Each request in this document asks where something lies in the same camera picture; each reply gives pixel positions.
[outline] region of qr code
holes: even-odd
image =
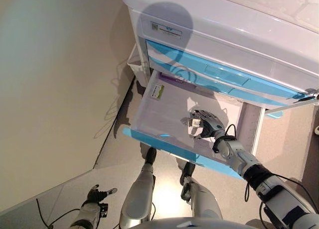
[[[152,22],[152,30],[157,31],[159,29],[159,25]]]

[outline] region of drawer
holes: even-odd
[[[160,97],[154,94],[161,89]],[[225,127],[235,124],[237,138],[255,154],[264,109],[189,82],[153,71],[131,128],[124,134],[195,164],[239,177],[226,161],[213,152],[213,138],[193,139],[184,119],[194,110],[206,110]]]
[[[245,92],[247,95],[262,96],[262,98],[255,97],[257,103],[265,104],[265,101],[271,100],[269,101],[270,105],[286,106],[295,101],[295,99],[305,97],[305,94],[298,93],[269,80],[153,41],[147,40],[147,48],[150,61],[157,64],[166,64],[165,68],[167,70],[172,71],[171,67],[177,64],[182,70],[206,76],[207,79],[213,81],[226,83],[237,90]]]
[[[228,94],[229,96],[239,98],[240,100],[258,105],[267,109],[274,109],[281,106],[286,106],[286,104],[277,101],[277,99],[266,98],[263,95],[254,94],[253,92],[248,92],[243,89],[238,89],[230,84],[225,84],[223,81],[216,81],[207,77],[206,75],[195,73],[188,68],[183,66],[174,66],[168,63],[159,61],[151,56],[149,56],[150,67],[156,69],[164,74],[169,74],[174,77],[178,77],[181,80],[188,81],[190,83],[203,86],[205,88],[211,89],[216,92]]]

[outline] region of gray floor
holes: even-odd
[[[46,221],[51,222],[63,212],[79,207],[89,189],[94,184],[100,184],[101,190],[116,187],[118,192],[105,200],[109,203],[109,214],[106,219],[101,219],[99,229],[112,229],[118,223],[125,196],[144,163],[140,143],[122,134],[123,128],[127,127],[125,124],[132,121],[141,98],[134,84],[95,169],[51,190],[40,198]],[[259,160],[273,172],[307,183],[316,201],[318,201],[319,188],[317,173],[319,137],[312,136],[312,131],[317,111],[318,108],[307,106],[287,110],[280,119],[265,118],[257,150]],[[309,159],[307,161],[307,155],[310,152],[312,161]],[[191,216],[190,206],[180,199],[181,172],[176,158],[164,151],[158,151],[154,163],[154,174],[157,177],[153,195],[153,202],[157,208],[155,219]],[[244,202],[246,183],[243,180],[199,166],[196,167],[193,177],[216,196],[225,220],[262,228],[258,220],[260,201],[251,191],[249,202]],[[76,213],[69,214],[58,221],[54,227],[67,228],[75,215]],[[39,220],[36,203],[32,201],[0,217],[0,228],[43,229],[45,227]]]

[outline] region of open drawer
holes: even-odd
[[[212,151],[213,138],[190,137],[185,118],[189,118],[194,110],[215,114],[225,127],[235,124],[238,140],[246,150],[256,153],[264,108],[169,77],[156,70],[131,128],[125,128],[124,134],[195,164],[239,177],[219,154]]]

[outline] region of label sticker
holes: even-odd
[[[155,85],[154,89],[152,91],[151,97],[155,98],[155,99],[160,99],[162,93],[164,90],[164,86],[163,85]]]
[[[178,31],[178,30],[171,28],[169,26],[165,26],[165,25],[151,21],[151,29],[153,31],[161,32],[163,34],[181,39],[181,31]]]
[[[200,125],[200,119],[197,119],[197,118],[193,118],[193,120],[192,120],[192,123],[191,123],[192,125],[192,127],[196,127],[196,128],[198,128],[199,127],[199,125]]]

